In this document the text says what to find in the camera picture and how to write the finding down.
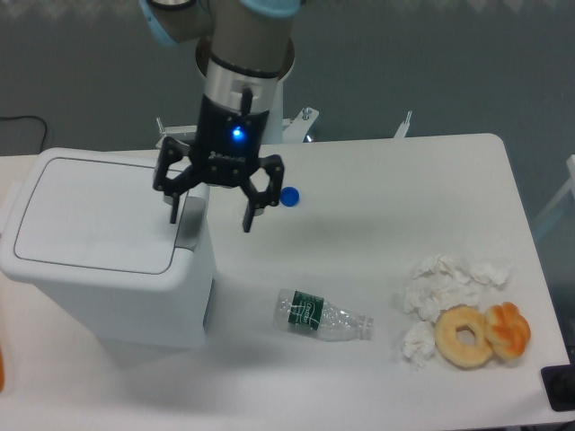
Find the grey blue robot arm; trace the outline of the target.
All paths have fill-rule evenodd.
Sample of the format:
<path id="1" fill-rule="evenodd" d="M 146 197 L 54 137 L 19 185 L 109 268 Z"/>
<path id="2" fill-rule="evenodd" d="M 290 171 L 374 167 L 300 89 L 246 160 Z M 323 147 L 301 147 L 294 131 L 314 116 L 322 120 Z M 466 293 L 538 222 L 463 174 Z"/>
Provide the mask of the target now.
<path id="1" fill-rule="evenodd" d="M 153 188 L 172 206 L 200 183 L 239 188 L 247 197 L 243 230 L 279 204 L 284 164 L 260 157 L 275 91 L 288 53 L 298 1 L 143 1 L 148 26 L 163 43 L 208 37 L 205 87 L 194 140 L 161 141 Z"/>

